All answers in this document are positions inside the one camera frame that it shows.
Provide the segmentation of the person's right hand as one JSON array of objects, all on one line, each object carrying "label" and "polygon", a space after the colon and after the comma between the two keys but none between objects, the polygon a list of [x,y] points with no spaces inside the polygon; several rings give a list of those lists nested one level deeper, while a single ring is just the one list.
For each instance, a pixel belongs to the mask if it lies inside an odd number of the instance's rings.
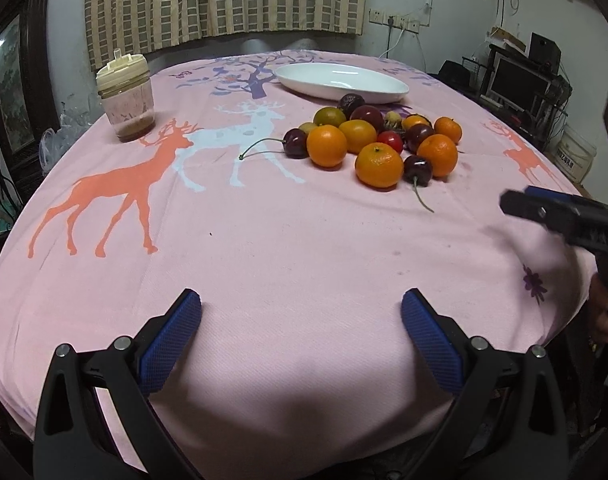
[{"label": "person's right hand", "polygon": [[592,341],[595,344],[608,344],[608,289],[597,273],[590,280],[587,310]]}]

